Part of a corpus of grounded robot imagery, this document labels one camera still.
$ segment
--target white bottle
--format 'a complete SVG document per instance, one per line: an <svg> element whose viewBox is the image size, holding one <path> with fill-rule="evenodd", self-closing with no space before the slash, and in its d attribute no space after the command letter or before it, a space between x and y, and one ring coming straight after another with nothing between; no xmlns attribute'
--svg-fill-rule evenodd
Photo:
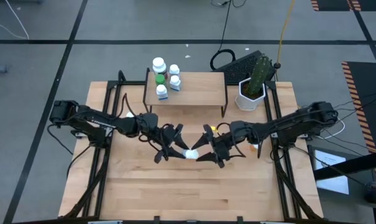
<svg viewBox="0 0 376 224"><path fill-rule="evenodd" d="M164 59L161 57L157 57L153 59L153 71L155 72L155 75L162 74L164 75L164 78L167 79L167 66L164 63Z"/></svg>
<svg viewBox="0 0 376 224"><path fill-rule="evenodd" d="M175 91L181 91L181 80L180 77L178 77L178 75L171 76L170 88Z"/></svg>
<svg viewBox="0 0 376 224"><path fill-rule="evenodd" d="M157 94L158 100L167 100L168 94L167 94L167 88L165 88L165 85L158 85L156 87L156 94Z"/></svg>
<svg viewBox="0 0 376 224"><path fill-rule="evenodd" d="M178 75L180 77L180 68L178 68L177 65L171 65L170 66L170 76Z"/></svg>

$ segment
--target white paper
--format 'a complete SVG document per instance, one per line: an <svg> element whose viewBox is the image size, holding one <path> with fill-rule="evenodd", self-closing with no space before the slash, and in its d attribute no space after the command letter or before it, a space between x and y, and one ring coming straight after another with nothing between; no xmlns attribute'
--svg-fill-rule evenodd
<svg viewBox="0 0 376 224"><path fill-rule="evenodd" d="M346 161L344 157L335 156L318 150L315 150L314 154L316 158L329 165L334 165ZM323 167L327 166L316 160L315 169L322 169ZM316 181L316 185L321 189L332 190L334 192L349 195L348 178L346 176L334 177L326 180L318 180Z"/></svg>

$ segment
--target wooden shelf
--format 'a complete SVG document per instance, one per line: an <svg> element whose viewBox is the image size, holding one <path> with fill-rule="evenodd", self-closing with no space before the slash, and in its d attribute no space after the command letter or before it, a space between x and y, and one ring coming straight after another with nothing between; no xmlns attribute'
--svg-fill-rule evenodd
<svg viewBox="0 0 376 224"><path fill-rule="evenodd" d="M168 100L158 100L155 74L147 72L144 103L149 106L225 106L226 92L223 72L181 72L181 91L168 87Z"/></svg>

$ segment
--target table leg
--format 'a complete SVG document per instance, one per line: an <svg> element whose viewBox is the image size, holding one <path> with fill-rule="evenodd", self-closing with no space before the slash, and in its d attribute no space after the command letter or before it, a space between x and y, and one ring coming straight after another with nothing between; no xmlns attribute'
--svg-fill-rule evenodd
<svg viewBox="0 0 376 224"><path fill-rule="evenodd" d="M221 116L222 116L222 118L225 117L226 108L227 108L227 104L225 104L225 106L222 106L222 107L221 107Z"/></svg>
<svg viewBox="0 0 376 224"><path fill-rule="evenodd" d="M144 106L145 106L146 113L149 113L148 106L146 105L145 102L144 102Z"/></svg>

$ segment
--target black floor stripe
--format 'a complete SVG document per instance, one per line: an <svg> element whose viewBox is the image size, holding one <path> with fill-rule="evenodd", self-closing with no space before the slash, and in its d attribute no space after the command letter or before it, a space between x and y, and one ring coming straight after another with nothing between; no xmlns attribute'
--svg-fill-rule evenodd
<svg viewBox="0 0 376 224"><path fill-rule="evenodd" d="M370 35L370 32L367 29L367 27L366 27L366 25L365 25L365 23L363 21L362 15L360 15L360 12L354 10L354 14L356 16L357 22L360 25L360 28L362 29L362 32L363 32L364 36L366 37L366 40L370 43L369 46L370 46L370 49L371 49L371 51L373 53L373 56L375 58L375 61L376 61L376 46L374 44L373 38Z"/></svg>
<svg viewBox="0 0 376 224"><path fill-rule="evenodd" d="M69 40L0 40L0 44L68 44ZM221 40L73 40L72 44L150 45L220 44ZM278 45L279 40L224 40L224 44ZM370 45L367 40L284 40L283 45Z"/></svg>
<svg viewBox="0 0 376 224"><path fill-rule="evenodd" d="M50 90L50 94L48 96L47 102L45 104L44 111L43 111L42 116L40 118L40 123L39 123L39 126L37 127L36 133L34 135L33 142L32 142L32 145L30 147L29 153L27 155L27 159L25 161L21 176L19 177L18 183L17 183L15 191L14 191L14 195L12 196L11 202L8 206L8 210L7 210L6 216L4 218L4 222L3 222L5 224L12 223L12 221L14 219L14 215L15 215L15 212L17 210L19 201L21 200L22 193L24 191L24 188L25 188L25 185L26 185L26 182L27 182L27 178L29 177L29 172L32 168L34 157L36 156L36 152L37 152L37 149L39 147L39 143L40 143L41 137L43 135L43 131L44 131L45 125L47 123L48 116L50 114L55 95L57 94L58 86L59 86L60 80L62 78L63 71L65 69L66 63L67 63L69 55L70 55L71 47L73 45L72 42L76 37L77 30L80 26L81 18L83 17L86 5L87 5L87 0L83 0L83 2L81 3L81 6L80 6L80 10L78 12L75 24L73 25L72 32L70 34L69 42L66 46L65 52L63 53L63 57L62 57L62 60L59 64L57 74L55 75L55 78L54 78L54 81L53 81L53 84L52 84L52 87L51 87L51 90Z"/></svg>

